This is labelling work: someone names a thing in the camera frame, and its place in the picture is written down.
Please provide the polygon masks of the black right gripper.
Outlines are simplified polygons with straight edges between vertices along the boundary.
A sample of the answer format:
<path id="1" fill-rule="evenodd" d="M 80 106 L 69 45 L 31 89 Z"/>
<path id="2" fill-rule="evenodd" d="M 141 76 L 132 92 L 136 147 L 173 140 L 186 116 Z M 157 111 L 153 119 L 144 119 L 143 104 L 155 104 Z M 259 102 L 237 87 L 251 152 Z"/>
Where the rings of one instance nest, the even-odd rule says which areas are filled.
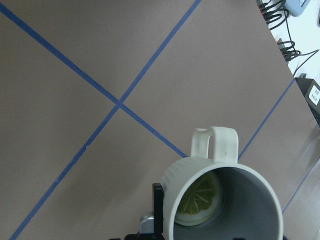
<path id="1" fill-rule="evenodd" d="M 163 206 L 164 191 L 160 183 L 152 184 L 153 212 L 148 212 L 140 218 L 137 233 L 127 234 L 124 240 L 164 240 L 163 236 Z"/>

